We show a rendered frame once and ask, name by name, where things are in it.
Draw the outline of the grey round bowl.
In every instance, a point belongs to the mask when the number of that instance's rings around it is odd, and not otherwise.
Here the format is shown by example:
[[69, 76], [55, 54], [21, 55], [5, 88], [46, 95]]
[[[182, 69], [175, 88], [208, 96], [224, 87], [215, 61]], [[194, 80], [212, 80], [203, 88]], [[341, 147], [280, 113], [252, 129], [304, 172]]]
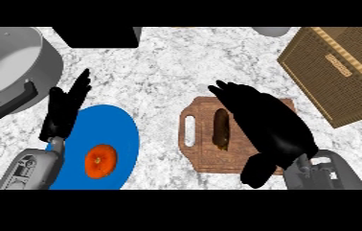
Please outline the grey round bowl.
[[280, 37], [284, 36], [290, 28], [289, 27], [253, 27], [253, 29], [265, 36]]

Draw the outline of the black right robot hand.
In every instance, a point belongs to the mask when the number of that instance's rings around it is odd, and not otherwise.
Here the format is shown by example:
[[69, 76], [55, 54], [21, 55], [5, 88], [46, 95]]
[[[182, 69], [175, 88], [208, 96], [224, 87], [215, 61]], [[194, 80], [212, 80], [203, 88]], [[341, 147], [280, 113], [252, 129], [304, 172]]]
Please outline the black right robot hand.
[[271, 94], [249, 85], [224, 81], [218, 81], [209, 89], [234, 114], [258, 149], [242, 173], [243, 183], [258, 189], [268, 182], [277, 167], [287, 170], [304, 154], [314, 158], [318, 153], [314, 134], [296, 112]]

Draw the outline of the brown wooden cutting board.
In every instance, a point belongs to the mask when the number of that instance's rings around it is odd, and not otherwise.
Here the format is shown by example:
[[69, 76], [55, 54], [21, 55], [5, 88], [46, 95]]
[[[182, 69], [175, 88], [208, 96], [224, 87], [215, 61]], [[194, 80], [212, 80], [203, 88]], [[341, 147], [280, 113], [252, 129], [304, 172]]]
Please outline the brown wooden cutting board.
[[[179, 147], [199, 173], [240, 173], [258, 150], [230, 113], [230, 145], [221, 150], [213, 143], [215, 114], [224, 108], [218, 97], [197, 97], [181, 113]], [[196, 143], [185, 144], [185, 117], [196, 119]]]

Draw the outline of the blue round plate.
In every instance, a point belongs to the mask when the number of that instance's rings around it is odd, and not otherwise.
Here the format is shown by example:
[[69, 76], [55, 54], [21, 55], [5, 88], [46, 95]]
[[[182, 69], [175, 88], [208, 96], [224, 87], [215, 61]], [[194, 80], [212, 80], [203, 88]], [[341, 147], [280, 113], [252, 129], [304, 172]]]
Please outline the blue round plate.
[[66, 162], [54, 190], [119, 190], [140, 154], [140, 130], [128, 112], [100, 104], [80, 111], [66, 140]]

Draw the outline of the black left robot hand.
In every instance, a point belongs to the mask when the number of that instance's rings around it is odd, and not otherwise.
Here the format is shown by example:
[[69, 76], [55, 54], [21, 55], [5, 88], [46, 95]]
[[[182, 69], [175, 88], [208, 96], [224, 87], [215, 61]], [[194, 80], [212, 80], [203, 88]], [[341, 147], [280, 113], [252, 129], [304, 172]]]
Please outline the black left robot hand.
[[49, 113], [41, 132], [44, 142], [49, 142], [54, 137], [69, 138], [91, 88], [89, 69], [85, 69], [70, 92], [60, 87], [49, 90]]

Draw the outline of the orange tomato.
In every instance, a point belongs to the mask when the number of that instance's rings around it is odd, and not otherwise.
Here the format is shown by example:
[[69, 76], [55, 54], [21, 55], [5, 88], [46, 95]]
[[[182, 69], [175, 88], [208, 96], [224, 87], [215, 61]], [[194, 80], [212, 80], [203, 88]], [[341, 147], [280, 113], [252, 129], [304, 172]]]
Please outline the orange tomato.
[[117, 153], [113, 146], [95, 146], [85, 157], [85, 173], [91, 178], [103, 178], [116, 170]]

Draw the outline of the brown wicker basket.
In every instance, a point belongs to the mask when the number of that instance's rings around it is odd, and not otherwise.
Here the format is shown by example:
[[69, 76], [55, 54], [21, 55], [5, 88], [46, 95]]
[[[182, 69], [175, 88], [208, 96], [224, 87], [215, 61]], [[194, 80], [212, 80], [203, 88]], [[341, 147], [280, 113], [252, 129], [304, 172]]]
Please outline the brown wicker basket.
[[362, 120], [362, 27], [304, 27], [278, 58], [333, 128]]

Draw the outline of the black box appliance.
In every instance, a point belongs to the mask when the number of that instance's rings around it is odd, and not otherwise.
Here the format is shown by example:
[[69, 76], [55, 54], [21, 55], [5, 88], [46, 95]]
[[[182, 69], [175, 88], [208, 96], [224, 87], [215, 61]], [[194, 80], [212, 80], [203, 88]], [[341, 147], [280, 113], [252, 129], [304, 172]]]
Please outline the black box appliance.
[[72, 48], [138, 48], [143, 27], [54, 27]]

